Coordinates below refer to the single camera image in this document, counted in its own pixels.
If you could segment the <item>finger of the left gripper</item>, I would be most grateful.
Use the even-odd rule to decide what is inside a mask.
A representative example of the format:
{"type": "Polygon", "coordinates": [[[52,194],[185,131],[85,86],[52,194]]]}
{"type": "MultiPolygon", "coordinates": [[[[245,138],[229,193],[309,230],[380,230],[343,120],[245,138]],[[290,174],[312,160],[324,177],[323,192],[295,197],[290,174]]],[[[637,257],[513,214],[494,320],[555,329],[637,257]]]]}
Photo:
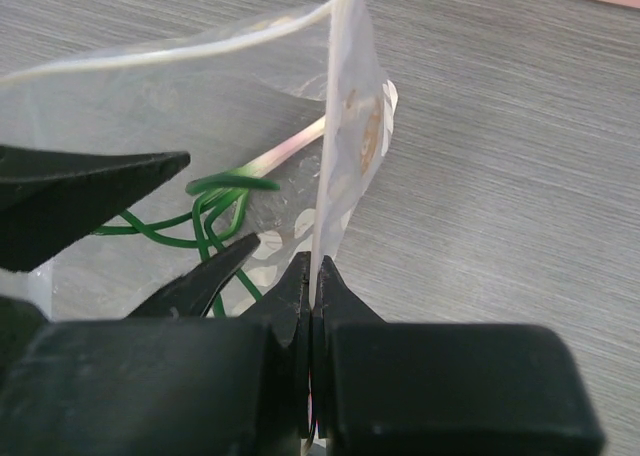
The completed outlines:
{"type": "Polygon", "coordinates": [[[1,268],[31,272],[186,168],[186,151],[93,155],[1,147],[1,268]]]}
{"type": "Polygon", "coordinates": [[[128,318],[204,318],[219,293],[259,244],[256,233],[240,238],[190,272],[161,287],[136,307],[128,318]]]}

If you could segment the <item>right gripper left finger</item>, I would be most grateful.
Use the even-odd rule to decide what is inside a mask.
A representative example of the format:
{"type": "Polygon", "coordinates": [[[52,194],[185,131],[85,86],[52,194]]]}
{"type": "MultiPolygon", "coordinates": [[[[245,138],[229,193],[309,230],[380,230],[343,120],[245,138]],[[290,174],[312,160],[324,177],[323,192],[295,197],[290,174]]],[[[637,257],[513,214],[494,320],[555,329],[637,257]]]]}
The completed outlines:
{"type": "Polygon", "coordinates": [[[309,257],[235,318],[20,329],[1,384],[5,455],[298,455],[307,435],[309,257]]]}

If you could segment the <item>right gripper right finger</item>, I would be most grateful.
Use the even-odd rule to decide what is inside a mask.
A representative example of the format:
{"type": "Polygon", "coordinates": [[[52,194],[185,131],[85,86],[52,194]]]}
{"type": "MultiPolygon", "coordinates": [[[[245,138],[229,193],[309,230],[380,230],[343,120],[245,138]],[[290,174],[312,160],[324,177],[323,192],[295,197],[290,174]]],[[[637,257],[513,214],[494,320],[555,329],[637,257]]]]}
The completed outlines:
{"type": "Polygon", "coordinates": [[[313,310],[312,402],[332,455],[598,455],[605,434],[549,328],[393,323],[325,258],[313,310]]]}

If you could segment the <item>fake green onion stems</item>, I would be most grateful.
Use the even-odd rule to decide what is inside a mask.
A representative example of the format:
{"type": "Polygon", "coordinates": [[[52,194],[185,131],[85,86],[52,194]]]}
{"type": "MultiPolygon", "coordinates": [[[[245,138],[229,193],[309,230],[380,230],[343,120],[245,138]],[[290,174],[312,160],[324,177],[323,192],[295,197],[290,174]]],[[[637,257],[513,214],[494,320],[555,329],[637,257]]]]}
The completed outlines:
{"type": "Polygon", "coordinates": [[[242,229],[253,191],[276,191],[279,185],[266,176],[296,153],[319,139],[326,118],[320,117],[284,142],[237,168],[189,182],[185,192],[193,198],[189,211],[178,216],[145,223],[131,211],[119,217],[122,225],[103,225],[96,236],[142,235],[165,247],[194,249],[201,260],[211,257],[210,250],[222,250],[224,243],[242,229]]]}

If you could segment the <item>clear zip top bag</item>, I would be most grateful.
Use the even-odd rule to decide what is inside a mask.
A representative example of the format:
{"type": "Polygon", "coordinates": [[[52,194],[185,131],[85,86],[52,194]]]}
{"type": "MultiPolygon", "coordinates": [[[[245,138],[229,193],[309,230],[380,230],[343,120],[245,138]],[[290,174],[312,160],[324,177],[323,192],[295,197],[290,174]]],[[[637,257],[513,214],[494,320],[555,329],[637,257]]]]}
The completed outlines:
{"type": "MultiPolygon", "coordinates": [[[[266,176],[279,189],[253,191],[241,231],[224,243],[252,231],[261,240],[213,307],[236,316],[296,253],[337,253],[390,145],[397,101],[365,1],[329,0],[5,76],[1,139],[105,155],[188,151],[186,169],[128,209],[153,223],[191,209],[189,182],[242,166],[324,116],[324,134],[266,176]]],[[[200,260],[142,235],[93,235],[31,272],[3,271],[1,289],[49,310],[79,276],[97,282],[90,295],[106,316],[200,260]]]]}

